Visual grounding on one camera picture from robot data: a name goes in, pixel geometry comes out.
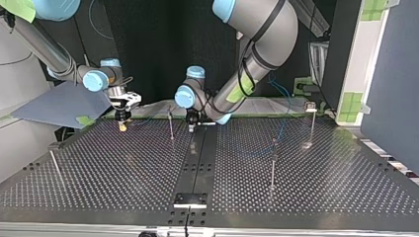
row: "metal pin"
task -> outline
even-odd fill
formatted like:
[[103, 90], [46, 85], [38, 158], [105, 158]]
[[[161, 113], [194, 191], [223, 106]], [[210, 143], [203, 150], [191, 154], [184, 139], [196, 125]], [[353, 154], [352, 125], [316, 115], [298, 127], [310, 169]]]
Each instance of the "metal pin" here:
[[273, 157], [272, 157], [272, 170], [271, 170], [271, 191], [273, 191], [276, 186], [275, 186], [275, 166], [277, 164], [277, 160], [278, 160], [278, 152], [277, 152], [277, 139], [272, 139], [272, 145], [273, 145]]
[[59, 179], [61, 180], [62, 186], [65, 188], [64, 179], [62, 179], [61, 171], [59, 170], [58, 163], [56, 162], [55, 155], [53, 154], [53, 151], [49, 151], [49, 154], [52, 157], [53, 165], [55, 166], [56, 172], [58, 173]]
[[272, 160], [272, 173], [271, 173], [271, 191], [273, 191], [276, 187], [275, 187], [275, 165], [276, 165], [277, 161], [276, 160]]
[[312, 138], [313, 138], [313, 133], [314, 133], [315, 114], [316, 114], [316, 112], [314, 112], [314, 113], [313, 113], [313, 122], [312, 122], [312, 124], [311, 124], [310, 142], [312, 141]]
[[313, 119], [312, 119], [312, 122], [311, 122], [310, 139], [302, 144], [302, 148], [308, 149], [313, 144], [312, 143], [312, 140], [313, 140], [314, 125], [315, 125], [315, 116], [316, 116], [316, 113], [317, 113], [317, 108], [316, 108], [316, 104], [314, 102], [306, 102], [304, 104], [304, 108], [305, 108], [305, 111], [307, 113], [313, 113]]
[[167, 116], [169, 117], [169, 124], [170, 124], [170, 139], [174, 140], [175, 136], [173, 134], [173, 124], [172, 124], [172, 112], [170, 111], [171, 107], [169, 107], [169, 111], [167, 113]]

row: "blue cable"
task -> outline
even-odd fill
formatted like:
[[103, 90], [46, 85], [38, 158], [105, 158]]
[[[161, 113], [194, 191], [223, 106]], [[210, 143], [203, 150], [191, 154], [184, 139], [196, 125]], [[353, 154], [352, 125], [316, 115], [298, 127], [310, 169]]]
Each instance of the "blue cable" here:
[[[288, 106], [288, 109], [287, 109], [287, 112], [286, 112], [286, 115], [289, 115], [290, 114], [290, 110], [291, 110], [291, 105], [292, 105], [292, 102], [291, 102], [291, 95], [290, 95], [290, 93], [289, 93], [289, 91], [285, 88], [285, 87], [283, 87], [283, 86], [281, 86], [279, 83], [277, 83], [276, 81], [275, 81], [275, 76], [274, 76], [274, 78], [271, 78], [271, 74], [269, 74], [269, 84], [271, 85], [271, 86], [273, 86], [275, 89], [277, 89], [284, 97], [286, 97], [287, 98], [287, 101], [288, 101], [288, 103], [289, 103], [289, 106]], [[282, 124], [281, 124], [281, 126], [280, 126], [280, 128], [279, 128], [279, 131], [278, 131], [278, 136], [277, 136], [277, 142], [280, 142], [281, 141], [281, 138], [282, 138], [282, 136], [283, 136], [283, 133], [284, 133], [284, 129], [285, 129], [285, 127], [286, 127], [286, 125], [287, 125], [287, 120], [285, 120]], [[270, 146], [268, 146], [268, 147], [266, 147], [266, 148], [263, 148], [263, 149], [261, 149], [261, 150], [258, 150], [258, 151], [253, 151], [253, 152], [244, 152], [244, 153], [246, 153], [246, 154], [254, 154], [254, 155], [257, 155], [257, 154], [263, 154], [264, 152], [266, 152], [266, 151], [270, 151], [270, 152], [272, 152], [273, 151], [273, 148], [274, 148], [274, 145], [270, 145]]]

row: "perforated table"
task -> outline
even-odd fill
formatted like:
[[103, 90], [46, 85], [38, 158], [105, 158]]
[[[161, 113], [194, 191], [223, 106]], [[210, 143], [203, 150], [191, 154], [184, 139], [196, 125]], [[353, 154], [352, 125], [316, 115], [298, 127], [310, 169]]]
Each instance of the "perforated table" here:
[[[0, 232], [10, 223], [419, 232], [419, 187], [330, 118], [312, 135], [310, 118], [174, 128], [171, 140], [167, 120], [128, 132], [103, 120], [52, 149], [0, 185]], [[207, 208], [174, 208], [177, 194], [205, 195]]]

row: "light blue joint cap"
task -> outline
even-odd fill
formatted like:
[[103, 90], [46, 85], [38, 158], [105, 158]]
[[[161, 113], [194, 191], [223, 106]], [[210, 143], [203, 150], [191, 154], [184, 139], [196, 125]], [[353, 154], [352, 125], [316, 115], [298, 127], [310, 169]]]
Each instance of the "light blue joint cap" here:
[[231, 119], [231, 114], [225, 115], [223, 118], [216, 121], [216, 123], [225, 125]]
[[77, 12], [80, 0], [34, 0], [34, 5], [37, 18], [61, 22]]
[[121, 63], [117, 58], [107, 58], [101, 60], [101, 67], [121, 67]]
[[188, 77], [205, 79], [206, 78], [206, 70], [201, 66], [190, 66], [186, 71], [186, 75]]
[[100, 92], [108, 88], [108, 76], [97, 70], [86, 73], [83, 77], [83, 85], [91, 92]]
[[195, 104], [195, 93], [188, 86], [181, 86], [176, 92], [175, 101], [180, 108], [190, 109]]
[[224, 23], [227, 23], [233, 14], [234, 5], [235, 0], [214, 0], [212, 11], [221, 18]]

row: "white wall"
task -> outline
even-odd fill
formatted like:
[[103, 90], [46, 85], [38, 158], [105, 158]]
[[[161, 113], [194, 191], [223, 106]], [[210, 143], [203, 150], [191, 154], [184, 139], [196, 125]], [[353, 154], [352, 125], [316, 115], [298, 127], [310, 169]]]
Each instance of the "white wall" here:
[[47, 152], [56, 126], [4, 118], [49, 90], [38, 59], [0, 26], [0, 183]]
[[[363, 93], [362, 101], [363, 103], [367, 101], [387, 18], [388, 10], [385, 10], [380, 21], [360, 21], [357, 25], [339, 102], [338, 115], [345, 93]], [[360, 126], [363, 117], [364, 114], [359, 113], [356, 122], [341, 122], [338, 120], [337, 122], [339, 125]]]
[[49, 90], [40, 62], [16, 37], [0, 27], [0, 118]]

